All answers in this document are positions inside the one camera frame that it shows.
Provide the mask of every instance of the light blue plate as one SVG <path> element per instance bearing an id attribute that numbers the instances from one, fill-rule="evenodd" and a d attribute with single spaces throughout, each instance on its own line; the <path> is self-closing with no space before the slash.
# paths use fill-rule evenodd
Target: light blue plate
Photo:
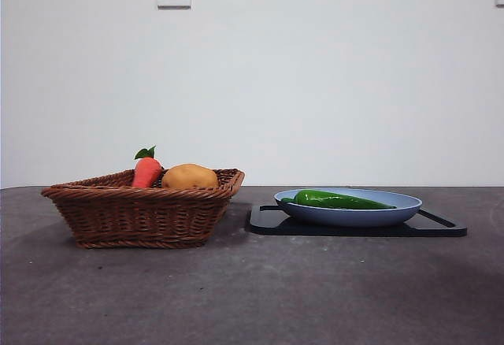
<path id="1" fill-rule="evenodd" d="M 295 203 L 282 202 L 282 198 L 294 198 L 300 190 L 329 191 L 332 193 L 353 195 L 354 197 L 382 202 L 395 209 L 384 210 L 349 210 L 324 209 L 320 207 L 302 206 Z M 384 227 L 401 224 L 412 218 L 420 209 L 422 201 L 409 195 L 389 191 L 353 189 L 346 187 L 305 187 L 281 191 L 275 194 L 276 204 L 295 219 L 314 224 L 338 225 L 343 227 Z"/>

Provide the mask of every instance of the black cutting board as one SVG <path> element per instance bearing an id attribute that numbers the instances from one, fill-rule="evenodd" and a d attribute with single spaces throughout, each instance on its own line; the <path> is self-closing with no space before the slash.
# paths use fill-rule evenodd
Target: black cutting board
<path id="1" fill-rule="evenodd" d="M 460 237 L 467 227 L 456 221 L 419 210 L 404 223 L 375 228 L 336 227 L 312 224 L 294 219 L 278 206 L 254 206 L 247 225 L 250 232 L 260 235 L 288 236 L 372 236 L 372 237 Z"/>

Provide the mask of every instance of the carrot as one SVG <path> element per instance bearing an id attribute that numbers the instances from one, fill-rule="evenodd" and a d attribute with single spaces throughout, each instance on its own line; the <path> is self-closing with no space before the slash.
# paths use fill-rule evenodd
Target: carrot
<path id="1" fill-rule="evenodd" d="M 135 176 L 133 177 L 133 187 L 151 187 L 154 181 L 161 174 L 161 164 L 154 158 L 154 148 L 143 148 L 138 151 L 135 160 L 139 158 L 136 163 Z"/>

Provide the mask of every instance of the green pepper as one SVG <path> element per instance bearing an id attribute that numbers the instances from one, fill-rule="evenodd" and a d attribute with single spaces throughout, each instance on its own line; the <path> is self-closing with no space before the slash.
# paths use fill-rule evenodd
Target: green pepper
<path id="1" fill-rule="evenodd" d="M 282 202 L 325 209 L 383 210 L 396 208 L 371 199 L 319 190 L 301 190 L 294 198 L 282 198 Z"/>

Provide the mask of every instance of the woven basket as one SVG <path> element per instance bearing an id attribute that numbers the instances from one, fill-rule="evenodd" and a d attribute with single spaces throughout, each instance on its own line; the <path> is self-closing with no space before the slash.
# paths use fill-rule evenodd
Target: woven basket
<path id="1" fill-rule="evenodd" d="M 53 201 L 78 247 L 200 247 L 245 177 L 238 169 L 214 171 L 219 187 L 161 188 L 166 170 L 153 187 L 131 187 L 135 171 L 130 169 L 53 185 L 41 194 Z"/>

